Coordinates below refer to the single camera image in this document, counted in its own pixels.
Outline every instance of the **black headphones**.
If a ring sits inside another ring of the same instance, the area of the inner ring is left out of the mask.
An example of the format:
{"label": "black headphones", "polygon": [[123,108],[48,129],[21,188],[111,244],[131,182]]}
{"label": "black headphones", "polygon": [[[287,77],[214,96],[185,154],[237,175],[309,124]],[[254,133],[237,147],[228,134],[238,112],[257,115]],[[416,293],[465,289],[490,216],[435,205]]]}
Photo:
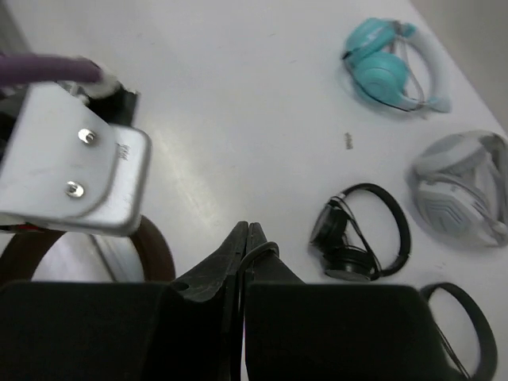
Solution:
{"label": "black headphones", "polygon": [[443,343],[444,350],[448,353],[452,361],[459,368],[459,371],[453,369],[454,380],[464,381],[471,379],[473,381],[490,381],[494,378],[495,370],[498,366],[498,347],[495,343],[494,334],[492,333],[491,326],[487,321],[482,310],[478,307],[475,301],[469,296],[466,291],[452,283],[438,283],[426,286],[421,290],[423,298],[429,302],[430,297],[434,291],[441,288],[453,296],[459,302],[466,313],[468,314],[473,326],[475,327],[476,336],[479,342],[479,364],[476,368],[474,375],[469,375],[458,357],[454,353],[445,335],[441,332],[439,327],[437,330],[441,335],[441,342]]}
{"label": "black headphones", "polygon": [[[397,259],[386,269],[382,269],[360,227],[344,199],[353,191],[367,191],[381,199],[393,214],[400,234],[400,249]],[[348,242],[345,230],[351,222],[365,249],[352,246]],[[382,187],[370,183],[361,183],[350,187],[341,194],[332,197],[325,205],[316,221],[310,237],[310,243],[324,253],[329,266],[325,273],[332,278],[369,282],[393,275],[400,271],[410,257],[411,234],[406,216],[391,195]]]}

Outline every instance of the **brown ring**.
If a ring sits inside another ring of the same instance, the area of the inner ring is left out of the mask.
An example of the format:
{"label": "brown ring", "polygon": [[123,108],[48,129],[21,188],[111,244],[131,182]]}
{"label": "brown ring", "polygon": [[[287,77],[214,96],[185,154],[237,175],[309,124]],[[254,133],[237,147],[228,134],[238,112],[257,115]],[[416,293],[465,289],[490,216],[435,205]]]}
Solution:
{"label": "brown ring", "polygon": [[[15,234],[0,256],[0,286],[14,280],[30,280],[49,249],[66,232]],[[145,281],[171,282],[175,264],[171,250],[157,227],[141,216],[140,227],[129,236],[140,258]]]}

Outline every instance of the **gray headphones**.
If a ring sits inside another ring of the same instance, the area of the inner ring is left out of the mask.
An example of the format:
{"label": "gray headphones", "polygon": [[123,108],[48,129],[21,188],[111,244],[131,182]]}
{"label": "gray headphones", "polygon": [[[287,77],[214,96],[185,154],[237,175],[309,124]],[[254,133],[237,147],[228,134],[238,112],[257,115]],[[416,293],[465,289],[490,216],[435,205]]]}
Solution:
{"label": "gray headphones", "polygon": [[444,137],[415,161],[414,201],[437,232],[469,244],[508,244],[506,141],[487,131]]}

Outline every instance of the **bolt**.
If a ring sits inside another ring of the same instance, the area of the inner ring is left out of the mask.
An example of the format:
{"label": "bolt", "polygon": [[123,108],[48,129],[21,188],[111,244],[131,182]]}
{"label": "bolt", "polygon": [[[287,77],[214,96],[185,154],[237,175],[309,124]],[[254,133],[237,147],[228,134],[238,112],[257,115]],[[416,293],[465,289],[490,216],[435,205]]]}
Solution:
{"label": "bolt", "polygon": [[84,188],[74,181],[67,181],[65,193],[69,197],[80,198],[85,194]]}
{"label": "bolt", "polygon": [[92,144],[97,135],[89,129],[80,129],[78,132],[78,137],[84,144]]}

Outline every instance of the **table surface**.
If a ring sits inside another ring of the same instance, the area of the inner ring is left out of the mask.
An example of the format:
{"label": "table surface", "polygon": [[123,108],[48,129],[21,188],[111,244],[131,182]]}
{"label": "table surface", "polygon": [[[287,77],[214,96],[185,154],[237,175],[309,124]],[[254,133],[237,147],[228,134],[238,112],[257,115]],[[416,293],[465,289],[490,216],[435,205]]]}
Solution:
{"label": "table surface", "polygon": [[[425,22],[405,0],[7,1],[34,52],[88,56],[142,93],[135,126],[153,140],[144,214],[162,230],[184,273],[210,254],[239,220],[258,221],[281,258],[308,283],[323,275],[308,248],[326,200],[358,182],[385,187],[403,205],[412,256],[383,283],[462,286],[483,308],[508,355],[505,249],[463,252],[428,234],[405,181],[411,160],[450,133],[503,133],[448,54],[451,114],[427,120],[375,110],[352,97],[341,70],[344,39],[367,17]],[[353,149],[344,135],[351,134]],[[395,223],[375,198],[350,206],[387,264],[398,249]],[[469,369],[477,360],[471,324],[457,304],[433,311]],[[496,379],[508,378],[499,365]]]}

